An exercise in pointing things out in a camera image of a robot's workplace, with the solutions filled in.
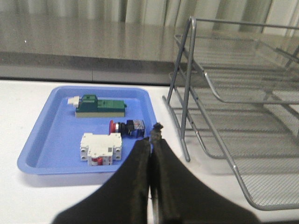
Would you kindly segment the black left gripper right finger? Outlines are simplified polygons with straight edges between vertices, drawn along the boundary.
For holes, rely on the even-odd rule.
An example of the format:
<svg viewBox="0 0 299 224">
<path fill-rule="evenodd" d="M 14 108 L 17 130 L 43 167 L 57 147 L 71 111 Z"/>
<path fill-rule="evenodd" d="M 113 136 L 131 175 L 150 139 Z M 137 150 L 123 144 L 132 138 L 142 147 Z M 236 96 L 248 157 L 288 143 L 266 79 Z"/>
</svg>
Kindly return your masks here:
<svg viewBox="0 0 299 224">
<path fill-rule="evenodd" d="M 249 210 L 222 197 L 195 177 L 162 138 L 151 131 L 151 194 L 158 224 L 257 224 Z"/>
</svg>

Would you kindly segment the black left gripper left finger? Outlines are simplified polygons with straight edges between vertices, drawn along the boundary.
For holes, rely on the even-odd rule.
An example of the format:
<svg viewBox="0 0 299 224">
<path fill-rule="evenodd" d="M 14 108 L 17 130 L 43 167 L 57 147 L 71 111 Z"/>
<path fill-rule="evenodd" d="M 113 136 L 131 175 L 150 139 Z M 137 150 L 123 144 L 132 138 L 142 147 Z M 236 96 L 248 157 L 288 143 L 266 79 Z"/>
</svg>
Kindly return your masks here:
<svg viewBox="0 0 299 224">
<path fill-rule="evenodd" d="M 62 211 L 54 224 L 145 224 L 150 141 L 137 140 L 121 167 L 94 193 Z"/>
</svg>

